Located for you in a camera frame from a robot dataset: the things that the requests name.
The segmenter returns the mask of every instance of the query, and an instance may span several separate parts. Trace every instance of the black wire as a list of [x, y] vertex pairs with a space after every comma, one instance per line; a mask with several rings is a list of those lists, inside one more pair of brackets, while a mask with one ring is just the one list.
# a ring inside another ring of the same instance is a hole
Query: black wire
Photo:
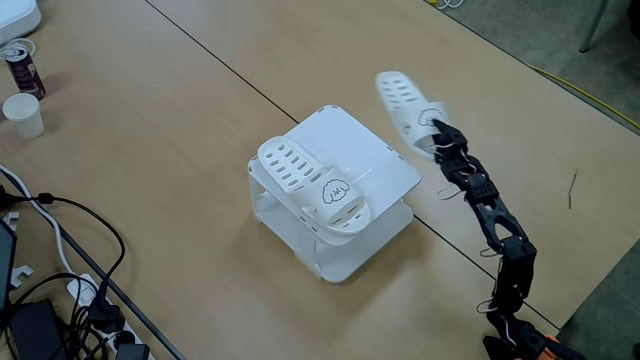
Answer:
[[76, 301], [73, 302], [73, 310], [71, 310], [71, 319], [73, 319], [73, 314], [75, 314], [76, 309], [78, 308], [78, 302], [80, 301], [80, 280], [78, 280], [78, 291], [76, 292]]
[[[60, 318], [58, 318], [58, 322], [59, 322], [59, 324], [58, 324], [58, 325], [59, 325], [61, 328], [63, 328], [63, 330], [64, 330], [67, 334], [69, 334], [69, 338], [68, 338], [66, 341], [71, 340], [71, 337], [72, 337], [72, 336], [77, 335], [74, 331], [71, 331], [70, 326], [69, 326], [69, 325], [67, 325], [67, 324], [65, 324], [65, 323], [64, 323]], [[102, 339], [103, 339], [103, 338], [102, 338], [102, 336], [100, 336], [100, 334], [98, 334], [98, 332], [97, 332], [97, 331], [93, 330], [91, 327], [87, 327], [87, 330], [89, 330], [89, 335], [93, 336], [93, 337], [96, 339], [96, 342], [98, 342], [98, 343], [99, 343], [100, 341], [102, 341]], [[84, 351], [84, 352], [85, 352], [85, 354], [88, 354], [88, 353], [89, 353], [89, 348], [86, 346], [86, 344], [82, 344], [82, 351]], [[106, 351], [107, 351], [107, 348], [105, 347], [105, 348], [102, 350], [102, 358], [103, 358], [103, 359], [107, 359]]]
[[113, 236], [115, 236], [116, 239], [118, 240], [118, 244], [120, 245], [120, 256], [118, 257], [116, 262], [113, 264], [113, 266], [111, 266], [109, 271], [107, 271], [107, 275], [104, 277], [103, 281], [100, 283], [100, 291], [101, 292], [106, 291], [107, 282], [111, 278], [111, 274], [113, 274], [113, 272], [116, 270], [116, 268], [122, 262], [122, 259], [124, 259], [124, 253], [125, 253], [124, 240], [122, 240], [122, 237], [120, 236], [118, 231], [113, 226], [111, 226], [111, 224], [109, 224], [109, 222], [107, 222], [100, 215], [96, 214], [93, 210], [91, 210], [88, 207], [80, 204], [79, 202], [76, 202], [76, 201], [73, 201], [73, 200], [70, 200], [70, 199], [61, 198], [61, 197], [56, 197], [56, 196], [53, 197], [53, 201], [60, 201], [60, 202], [63, 202], [63, 203], [67, 203], [69, 205], [73, 205], [73, 206], [85, 211], [87, 214], [89, 214], [89, 215], [93, 216], [94, 218], [96, 218], [96, 220], [98, 220], [102, 225], [104, 225], [107, 229], [109, 229], [109, 231], [111, 231]]
[[96, 286], [93, 285], [93, 283], [87, 279], [81, 278], [80, 276], [76, 275], [76, 274], [71, 274], [71, 273], [58, 273], [58, 274], [53, 274], [51, 276], [49, 276], [48, 278], [40, 281], [39, 283], [37, 283], [36, 285], [34, 285], [33, 287], [31, 287], [29, 290], [27, 290], [24, 294], [22, 294], [22, 296], [20, 296], [18, 298], [18, 300], [16, 300], [16, 302], [12, 305], [12, 308], [15, 308], [16, 306], [19, 306], [20, 304], [22, 304], [27, 297], [29, 297], [29, 295], [31, 295], [36, 289], [38, 289], [40, 286], [51, 282], [53, 280], [57, 280], [57, 279], [76, 279], [76, 280], [80, 280], [80, 281], [84, 281], [87, 284], [91, 285], [91, 287], [97, 292], [98, 289], [96, 289]]
[[26, 300], [27, 297], [29, 297], [29, 295], [31, 295], [36, 289], [38, 289], [40, 286], [53, 281], [53, 280], [57, 280], [57, 279], [76, 279], [76, 280], [81, 280], [81, 281], [85, 281], [87, 282], [89, 285], [91, 285], [91, 287], [93, 287], [94, 290], [96, 290], [96, 292], [98, 291], [96, 289], [96, 286], [93, 285], [93, 283], [91, 283], [90, 281], [88, 281], [87, 279], [83, 279], [80, 276], [76, 275], [76, 274], [71, 274], [71, 273], [58, 273], [58, 274], [54, 274], [49, 276], [48, 278], [40, 281], [39, 283], [37, 283], [36, 285], [32, 286], [29, 290], [27, 290], [24, 294], [22, 294], [22, 296], [20, 296], [18, 298], [18, 300], [16, 300], [15, 303], [10, 304], [10, 306], [5, 309], [5, 312], [2, 314], [2, 318], [0, 318], [0, 331], [5, 330], [8, 325], [9, 325], [9, 320], [11, 319], [11, 317], [13, 316], [13, 313], [17, 310], [17, 308]]
[[[4, 175], [7, 180], [18, 190], [18, 192], [24, 197], [26, 195], [26, 193], [24, 192], [24, 190], [22, 189], [22, 186], [20, 185], [20, 183], [11, 175], [9, 175], [8, 173], [0, 170], [0, 172], [2, 173], [2, 175]], [[35, 204], [38, 208], [40, 208], [43, 212], [47, 212], [42, 205], [40, 205], [39, 203]], [[54, 224], [45, 217], [45, 220], [51, 225], [54, 226]], [[87, 252], [82, 248], [82, 246], [80, 246], [80, 244], [78, 244], [77, 241], [75, 241], [71, 235], [69, 235], [69, 233], [67, 233], [65, 231], [65, 229], [60, 226], [60, 233], [62, 235], [62, 238], [64, 239], [64, 241], [67, 242], [67, 244], [69, 244], [69, 246], [71, 246], [71, 248], [82, 258], [82, 260], [84, 260], [89, 267], [91, 267], [91, 269], [93, 271], [96, 272], [96, 274], [98, 274], [98, 276], [101, 279], [105, 279], [106, 273], [104, 272], [104, 270], [102, 270], [102, 268], [100, 267], [100, 265], [98, 265], [89, 254], [87, 254]], [[118, 296], [118, 298], [120, 298], [120, 300], [122, 300], [122, 302], [133, 312], [133, 314], [140, 320], [140, 322], [142, 322], [144, 324], [144, 326], [149, 329], [149, 331], [153, 334], [153, 336], [156, 337], [156, 339], [158, 339], [158, 341], [160, 341], [160, 343], [165, 347], [165, 349], [167, 349], [167, 351], [169, 351], [169, 353], [176, 359], [185, 359], [186, 360], [186, 356], [184, 356], [180, 350], [178, 350], [178, 348], [171, 342], [171, 340], [169, 340], [169, 338], [158, 328], [158, 326], [156, 324], [153, 323], [153, 321], [151, 321], [151, 319], [149, 319], [149, 317], [136, 305], [135, 302], [133, 302], [131, 300], [131, 298], [129, 298], [129, 296], [127, 296], [127, 294], [122, 291], [122, 289], [115, 283], [113, 282], [113, 280], [108, 280], [105, 281], [107, 283], [107, 286], [109, 286], [111, 288], [111, 290], [113, 290], [113, 292], [116, 294], [116, 296]], [[0, 329], [2, 329], [2, 319], [0, 319]]]
[[[65, 334], [68, 334], [67, 338], [64, 339], [64, 341], [62, 342], [61, 346], [64, 346], [64, 350], [65, 353], [69, 352], [69, 347], [67, 347], [67, 342], [71, 341], [71, 338], [75, 335], [73, 331], [71, 331], [71, 326], [67, 325], [64, 320], [62, 320], [60, 317], [56, 316], [56, 322], [58, 324], [58, 328], [62, 329], [64, 331]], [[53, 353], [53, 355], [51, 355], [52, 357], [55, 356], [58, 351], [60, 351], [60, 349], [56, 349], [56, 351]]]
[[[73, 322], [76, 322], [77, 319], [80, 319], [82, 315], [86, 313], [86, 309], [86, 307], [81, 307], [80, 309], [78, 309], [77, 313], [72, 315]], [[98, 335], [94, 330], [91, 329], [91, 327], [89, 326], [89, 322], [86, 319], [79, 325], [76, 325], [74, 323], [66, 325], [64, 324], [64, 322], [62, 322], [62, 324], [66, 326], [65, 331], [69, 334], [69, 337], [64, 342], [62, 342], [62, 344], [60, 344], [60, 346], [58, 346], [58, 348], [51, 354], [49, 360], [53, 360], [63, 348], [66, 351], [67, 359], [75, 359], [79, 355], [80, 350], [85, 350], [86, 353], [89, 353], [89, 349], [85, 346], [85, 342], [87, 341], [89, 334], [95, 336], [98, 341], [102, 341], [102, 337], [100, 337], [100, 335]], [[84, 331], [82, 337], [78, 336], [81, 331]]]
[[82, 306], [80, 309], [78, 309], [78, 312], [71, 316], [71, 322], [69, 323], [71, 329], [77, 330], [80, 324], [82, 324], [80, 319], [82, 319], [82, 316], [86, 315], [88, 312], [89, 308], [87, 308], [86, 306]]
[[[89, 333], [93, 335], [93, 337], [95, 337], [96, 340], [98, 340], [98, 344], [102, 342], [103, 338], [102, 336], [100, 336], [100, 334], [98, 334], [97, 331], [93, 330], [92, 328], [89, 328]], [[102, 348], [102, 359], [107, 360], [109, 358], [109, 355], [107, 353], [107, 344], [106, 343], [102, 344], [101, 348]]]
[[573, 185], [575, 185], [576, 183], [576, 177], [578, 177], [578, 170], [580, 169], [576, 168], [576, 172], [573, 173], [573, 180], [571, 180], [571, 186], [569, 187], [569, 210], [571, 210], [571, 191], [573, 190]]
[[9, 348], [9, 352], [11, 353], [11, 357], [13, 358], [13, 360], [18, 360], [18, 354], [13, 348], [13, 345], [11, 345], [11, 339], [9, 339], [9, 329], [4, 330], [4, 338], [7, 341], [7, 347]]
[[109, 338], [105, 337], [104, 339], [102, 339], [98, 345], [96, 345], [96, 347], [93, 348], [93, 350], [91, 350], [87, 356], [84, 358], [84, 360], [89, 360], [89, 359], [93, 359], [93, 356], [102, 348], [104, 348], [104, 346], [107, 344], [107, 342], [109, 342]]

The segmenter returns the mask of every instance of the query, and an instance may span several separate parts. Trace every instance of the robotic arm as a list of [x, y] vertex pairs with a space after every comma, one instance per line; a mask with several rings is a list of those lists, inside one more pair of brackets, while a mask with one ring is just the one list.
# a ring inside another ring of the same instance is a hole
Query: robotic arm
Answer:
[[[492, 359], [495, 356], [537, 359], [549, 349], [563, 359], [584, 359], [581, 354], [546, 338], [531, 323], [514, 316], [529, 295], [537, 250], [500, 199], [498, 189], [480, 161], [467, 155], [469, 149], [464, 135], [439, 120], [433, 120], [433, 125], [440, 132], [433, 135], [436, 163], [445, 178], [465, 192], [465, 200], [476, 214], [487, 244], [502, 255], [487, 319], [504, 343], [500, 346], [498, 339], [485, 339], [489, 355]], [[511, 235], [499, 238], [496, 224], [502, 225]]]
[[[381, 73], [377, 84], [382, 101], [407, 145], [425, 159], [434, 160], [445, 178], [465, 193], [487, 244], [502, 256], [487, 312], [487, 319], [501, 339], [486, 337], [483, 341], [490, 358], [533, 360], [550, 351], [562, 359], [585, 359], [545, 337], [531, 323], [515, 317], [531, 289], [537, 250], [500, 199], [480, 161], [467, 154], [467, 139], [450, 125], [444, 104], [429, 102], [399, 72]], [[510, 235], [500, 238], [496, 225], [503, 226]]]

